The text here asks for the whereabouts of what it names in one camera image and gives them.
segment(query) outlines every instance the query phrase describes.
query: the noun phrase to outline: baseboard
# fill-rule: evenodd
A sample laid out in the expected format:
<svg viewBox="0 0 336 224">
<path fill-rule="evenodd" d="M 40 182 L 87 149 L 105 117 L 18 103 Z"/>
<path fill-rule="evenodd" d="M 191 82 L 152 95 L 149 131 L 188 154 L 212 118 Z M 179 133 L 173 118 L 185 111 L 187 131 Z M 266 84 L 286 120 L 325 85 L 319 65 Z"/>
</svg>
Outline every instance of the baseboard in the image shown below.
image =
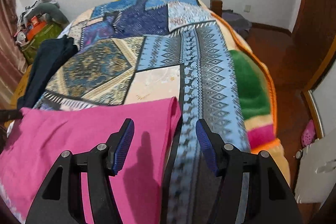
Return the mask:
<svg viewBox="0 0 336 224">
<path fill-rule="evenodd" d="M 291 33 L 290 30 L 285 29 L 285 28 L 281 28 L 281 27 L 277 27 L 277 26 L 252 22 L 252 27 L 253 28 L 259 28 L 259 29 L 272 30 L 272 31 L 277 31 L 277 32 L 283 32 L 283 33 L 289 35 L 290 37 L 292 36 L 292 33 Z"/>
</svg>

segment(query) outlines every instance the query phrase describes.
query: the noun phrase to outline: green fabric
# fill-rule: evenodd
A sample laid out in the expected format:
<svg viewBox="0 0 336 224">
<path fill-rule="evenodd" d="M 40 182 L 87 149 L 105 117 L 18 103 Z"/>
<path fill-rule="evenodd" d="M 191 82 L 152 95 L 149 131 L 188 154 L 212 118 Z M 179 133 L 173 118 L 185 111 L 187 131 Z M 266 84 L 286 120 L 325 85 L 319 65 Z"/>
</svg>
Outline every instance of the green fabric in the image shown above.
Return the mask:
<svg viewBox="0 0 336 224">
<path fill-rule="evenodd" d="M 34 62 L 37 49 L 44 40 L 57 38 L 61 32 L 62 28 L 58 24 L 48 23 L 33 37 L 33 39 L 28 44 L 21 47 L 22 53 L 25 56 L 28 64 L 31 65 Z"/>
<path fill-rule="evenodd" d="M 230 51 L 236 72 L 241 112 L 245 120 L 270 114 L 265 76 L 245 53 Z"/>
</svg>

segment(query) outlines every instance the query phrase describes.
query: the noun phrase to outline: wooden floor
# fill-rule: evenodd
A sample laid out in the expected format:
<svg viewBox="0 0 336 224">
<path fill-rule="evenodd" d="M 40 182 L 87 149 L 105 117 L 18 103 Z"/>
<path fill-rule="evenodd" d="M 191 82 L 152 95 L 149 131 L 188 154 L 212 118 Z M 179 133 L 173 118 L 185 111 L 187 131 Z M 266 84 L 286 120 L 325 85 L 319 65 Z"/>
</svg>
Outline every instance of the wooden floor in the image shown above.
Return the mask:
<svg viewBox="0 0 336 224">
<path fill-rule="evenodd" d="M 291 188 L 297 179 L 299 161 L 295 153 L 301 147 L 301 135 L 310 119 L 301 91 L 316 71 L 318 62 L 303 55 L 292 38 L 282 32 L 252 28 L 247 39 L 255 55 L 266 64 L 273 78 L 278 103 L 278 138 L 285 150 L 291 173 Z M 316 204 L 299 204 L 308 223 Z"/>
</svg>

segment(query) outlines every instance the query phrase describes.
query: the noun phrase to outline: blue gripper pad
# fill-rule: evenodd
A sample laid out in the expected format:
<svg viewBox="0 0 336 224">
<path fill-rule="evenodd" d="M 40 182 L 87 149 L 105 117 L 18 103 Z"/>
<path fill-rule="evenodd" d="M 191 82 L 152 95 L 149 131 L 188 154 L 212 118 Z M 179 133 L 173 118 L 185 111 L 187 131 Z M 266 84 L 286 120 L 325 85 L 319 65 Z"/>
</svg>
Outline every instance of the blue gripper pad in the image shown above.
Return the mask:
<svg viewBox="0 0 336 224">
<path fill-rule="evenodd" d="M 113 164 L 113 171 L 115 174 L 120 171 L 125 163 L 125 159 L 131 145 L 132 139 L 134 136 L 134 122 L 130 119 L 130 122 L 125 130 L 124 135 L 122 136 L 118 147 L 114 154 L 114 164 Z"/>
<path fill-rule="evenodd" d="M 215 174 L 215 176 L 219 176 L 216 152 L 209 140 L 207 131 L 204 129 L 200 120 L 196 122 L 196 136 L 208 168 Z"/>
</svg>

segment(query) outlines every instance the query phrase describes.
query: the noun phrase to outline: pink slipper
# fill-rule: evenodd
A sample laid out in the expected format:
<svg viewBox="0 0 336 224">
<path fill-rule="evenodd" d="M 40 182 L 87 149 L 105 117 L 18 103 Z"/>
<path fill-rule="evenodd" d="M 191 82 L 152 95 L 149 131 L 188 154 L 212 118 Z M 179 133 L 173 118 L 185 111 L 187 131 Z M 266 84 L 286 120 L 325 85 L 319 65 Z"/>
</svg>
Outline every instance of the pink slipper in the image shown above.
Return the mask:
<svg viewBox="0 0 336 224">
<path fill-rule="evenodd" d="M 314 138 L 315 138 L 315 127 L 314 127 L 314 123 L 313 120 L 310 120 L 301 136 L 301 144 L 302 147 L 306 147 L 308 145 L 310 145 Z"/>
</svg>

